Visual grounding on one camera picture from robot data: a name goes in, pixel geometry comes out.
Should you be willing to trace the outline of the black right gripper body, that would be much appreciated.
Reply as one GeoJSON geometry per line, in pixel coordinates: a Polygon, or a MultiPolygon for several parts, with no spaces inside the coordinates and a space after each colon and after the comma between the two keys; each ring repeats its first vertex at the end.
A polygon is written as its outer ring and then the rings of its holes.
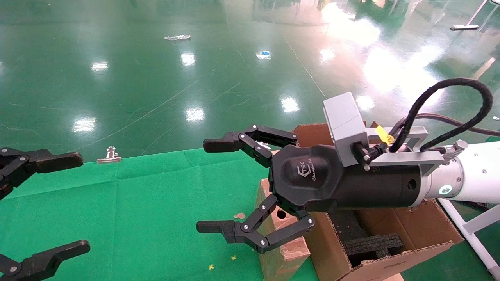
{"type": "Polygon", "coordinates": [[[290,212],[412,206],[420,192],[420,167],[344,167],[336,148],[288,145],[270,160],[270,188],[290,212]]]}

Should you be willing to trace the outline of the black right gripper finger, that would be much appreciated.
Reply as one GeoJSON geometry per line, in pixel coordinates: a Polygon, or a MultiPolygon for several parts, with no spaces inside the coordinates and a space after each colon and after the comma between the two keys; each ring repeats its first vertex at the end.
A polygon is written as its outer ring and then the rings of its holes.
{"type": "Polygon", "coordinates": [[[273,153],[264,144],[284,148],[297,142],[298,135],[290,131],[252,125],[245,130],[227,132],[221,138],[204,139],[203,149],[207,153],[243,151],[263,167],[270,168],[273,153]]]}
{"type": "Polygon", "coordinates": [[[307,211],[299,210],[297,222],[267,235],[260,234],[258,228],[279,203],[279,199],[270,194],[244,222],[199,221],[196,223],[196,229],[199,233],[220,233],[229,244],[245,243],[258,253],[264,254],[300,238],[315,226],[315,220],[307,211]]]}

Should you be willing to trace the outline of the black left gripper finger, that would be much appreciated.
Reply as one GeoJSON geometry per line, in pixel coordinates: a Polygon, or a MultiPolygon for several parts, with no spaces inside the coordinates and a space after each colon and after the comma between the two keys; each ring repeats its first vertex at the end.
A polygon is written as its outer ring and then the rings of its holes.
{"type": "Polygon", "coordinates": [[[82,155],[71,152],[53,155],[47,149],[19,151],[3,147],[0,151],[0,199],[8,196],[34,174],[47,174],[83,165],[82,155]]]}
{"type": "Polygon", "coordinates": [[[53,277],[60,264],[90,251],[87,240],[78,240],[37,254],[18,263],[1,255],[1,281],[42,281],[53,277]]]}

